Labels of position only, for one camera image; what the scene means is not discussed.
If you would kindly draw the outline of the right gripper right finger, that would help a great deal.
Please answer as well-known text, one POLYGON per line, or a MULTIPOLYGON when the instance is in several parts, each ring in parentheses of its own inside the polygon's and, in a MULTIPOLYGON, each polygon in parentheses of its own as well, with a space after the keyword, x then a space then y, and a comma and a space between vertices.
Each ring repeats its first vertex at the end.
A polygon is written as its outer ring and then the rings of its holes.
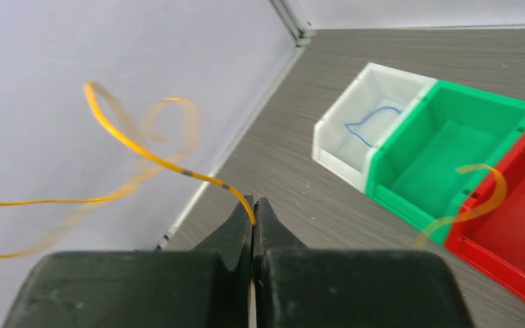
POLYGON ((472 327, 449 266, 427 251, 313 249, 254 207, 259 327, 472 327))

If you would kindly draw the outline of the white plastic bin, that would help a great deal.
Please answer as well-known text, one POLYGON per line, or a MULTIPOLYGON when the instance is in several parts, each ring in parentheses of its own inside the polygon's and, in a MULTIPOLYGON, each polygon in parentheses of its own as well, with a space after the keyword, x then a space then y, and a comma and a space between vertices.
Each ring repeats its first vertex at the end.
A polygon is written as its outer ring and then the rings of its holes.
POLYGON ((437 82, 367 63, 314 125, 312 159, 365 193, 373 157, 437 82))

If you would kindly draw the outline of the green plastic bin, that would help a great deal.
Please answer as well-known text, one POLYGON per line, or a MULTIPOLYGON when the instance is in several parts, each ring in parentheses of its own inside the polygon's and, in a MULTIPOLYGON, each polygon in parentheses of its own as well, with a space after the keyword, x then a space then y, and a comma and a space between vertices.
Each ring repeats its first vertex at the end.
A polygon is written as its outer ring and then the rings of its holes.
POLYGON ((525 100, 440 80, 375 153, 369 198, 417 231, 457 214, 525 132, 525 100))

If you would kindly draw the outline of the red plastic bin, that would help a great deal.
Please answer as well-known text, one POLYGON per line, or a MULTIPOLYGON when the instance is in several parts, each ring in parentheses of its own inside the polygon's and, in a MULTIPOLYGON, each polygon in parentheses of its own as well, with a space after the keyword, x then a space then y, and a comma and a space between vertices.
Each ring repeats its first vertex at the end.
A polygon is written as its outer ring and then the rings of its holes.
POLYGON ((507 182, 506 199, 453 225, 444 246, 525 301, 525 132, 495 169, 507 182))

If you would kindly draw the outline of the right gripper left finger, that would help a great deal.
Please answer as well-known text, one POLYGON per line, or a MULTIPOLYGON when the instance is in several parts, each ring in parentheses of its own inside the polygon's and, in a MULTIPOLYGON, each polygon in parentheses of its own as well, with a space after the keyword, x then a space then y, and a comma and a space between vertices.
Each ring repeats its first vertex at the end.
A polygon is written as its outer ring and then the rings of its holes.
POLYGON ((247 327, 252 226, 246 205, 193 249, 64 251, 27 276, 6 327, 247 327))

